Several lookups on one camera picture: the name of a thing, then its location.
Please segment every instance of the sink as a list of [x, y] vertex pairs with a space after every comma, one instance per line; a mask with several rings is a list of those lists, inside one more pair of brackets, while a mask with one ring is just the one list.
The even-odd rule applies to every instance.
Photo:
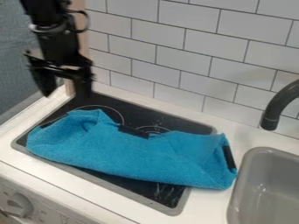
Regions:
[[250, 150], [242, 160], [227, 222], [299, 223], [299, 157], [272, 148]]

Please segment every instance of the gray faucet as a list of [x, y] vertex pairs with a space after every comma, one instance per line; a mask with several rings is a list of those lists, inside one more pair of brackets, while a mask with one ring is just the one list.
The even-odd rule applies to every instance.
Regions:
[[261, 127], [265, 130], [275, 130], [282, 111], [298, 96], [299, 80], [296, 80], [279, 91], [267, 105], [261, 118]]

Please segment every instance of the blue towel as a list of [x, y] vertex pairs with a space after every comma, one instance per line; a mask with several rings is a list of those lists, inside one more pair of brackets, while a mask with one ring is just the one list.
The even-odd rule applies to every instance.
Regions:
[[149, 139], [120, 132], [101, 110], [76, 110], [28, 136], [30, 152], [58, 163], [131, 179], [227, 189], [236, 177], [229, 170], [222, 135], [170, 131]]

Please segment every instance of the black stovetop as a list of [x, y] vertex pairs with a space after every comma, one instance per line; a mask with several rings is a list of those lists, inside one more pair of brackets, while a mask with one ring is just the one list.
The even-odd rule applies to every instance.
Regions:
[[[124, 124], [129, 127], [152, 133], [164, 133], [169, 130], [179, 130], [201, 135], [210, 135], [212, 133], [212, 127], [208, 127], [200, 123], [190, 122], [172, 115], [166, 115], [149, 108], [143, 108], [96, 93], [93, 93], [92, 96], [84, 102], [81, 101], [78, 103], [75, 99], [72, 99], [53, 114], [48, 116], [40, 124], [49, 124], [52, 120], [64, 116], [66, 112], [77, 108], [102, 109], [116, 123], [124, 122]], [[17, 140], [17, 144], [26, 146], [29, 132], [30, 131], [26, 132], [22, 137], [20, 137]], [[122, 178], [99, 171], [91, 171], [80, 167], [75, 168], [93, 175], [96, 178], [106, 180], [111, 184], [122, 187], [133, 193], [142, 195], [147, 199], [154, 200], [155, 202], [169, 208], [175, 208], [177, 206], [185, 190], [185, 186], [181, 185], [168, 185], [131, 178]]]

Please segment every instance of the white tile wall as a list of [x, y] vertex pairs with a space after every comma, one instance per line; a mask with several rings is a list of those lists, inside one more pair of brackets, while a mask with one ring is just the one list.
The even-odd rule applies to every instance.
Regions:
[[155, 98], [170, 102], [187, 109], [200, 111], [203, 107], [204, 96], [190, 93], [181, 89], [156, 84]]
[[262, 111], [248, 108], [228, 101], [221, 101], [210, 97], [205, 98], [204, 112], [206, 114], [223, 117], [225, 119], [257, 127]]
[[216, 9], [166, 1], [160, 4], [159, 22], [163, 24], [215, 32], [218, 17], [219, 10]]
[[185, 50], [224, 59], [244, 59], [247, 40], [202, 31], [187, 31]]
[[299, 99], [292, 101], [282, 112], [285, 116], [297, 118], [299, 115]]
[[158, 0], [109, 0], [108, 12], [150, 21], [157, 19]]
[[111, 72], [111, 85], [140, 95], [153, 97], [154, 84], [122, 73]]
[[275, 93], [254, 87], [238, 86], [235, 102], [256, 109], [265, 109]]
[[106, 0], [87, 0], [87, 9], [93, 11], [106, 11]]
[[131, 35], [131, 20], [127, 17], [117, 17], [106, 13], [89, 11], [90, 29], [127, 37]]
[[133, 20], [133, 39], [162, 45], [183, 48], [184, 29], [163, 24]]
[[258, 0], [191, 0], [190, 3], [220, 9], [255, 12]]
[[232, 101], [237, 85], [227, 81], [214, 80], [205, 76], [182, 72], [180, 87], [201, 95]]
[[299, 73], [299, 49], [250, 41], [246, 62]]
[[269, 90], [275, 77], [275, 70], [226, 59], [212, 59], [210, 76]]
[[[275, 93], [265, 90], [253, 87], [238, 86], [235, 102], [244, 106], [264, 110], [274, 96]], [[298, 113], [299, 99], [291, 102], [282, 112], [283, 115], [294, 118], [297, 118]]]
[[156, 47], [152, 44], [115, 36], [109, 37], [109, 44], [111, 53], [120, 54], [132, 59], [155, 62]]
[[282, 116], [275, 132], [285, 136], [299, 138], [299, 120]]
[[156, 63], [174, 67], [195, 74], [208, 75], [211, 57], [192, 52], [159, 46], [156, 52]]
[[110, 72], [108, 70], [96, 66], [93, 66], [92, 70], [96, 81], [110, 85]]
[[292, 31], [289, 35], [288, 46], [299, 48], [299, 21], [293, 23]]
[[108, 35], [105, 33], [100, 33], [97, 31], [89, 31], [89, 47], [102, 50], [104, 52], [108, 51]]
[[[298, 6], [299, 0], [88, 0], [95, 79], [258, 127], [275, 92], [299, 79]], [[298, 112], [296, 99], [277, 131], [299, 138]]]
[[291, 23], [291, 20], [283, 18], [223, 10], [219, 33], [284, 45]]
[[135, 77], [177, 88], [179, 75], [178, 70], [133, 60], [133, 76]]
[[299, 1], [297, 0], [261, 0], [258, 13], [298, 19]]
[[94, 65], [123, 74], [131, 74], [131, 59], [95, 50], [89, 51]]
[[172, 2], [188, 3], [189, 0], [172, 0]]
[[272, 87], [272, 91], [278, 92], [289, 83], [299, 80], [299, 74], [296, 73], [284, 73], [279, 71], [275, 77], [275, 82]]

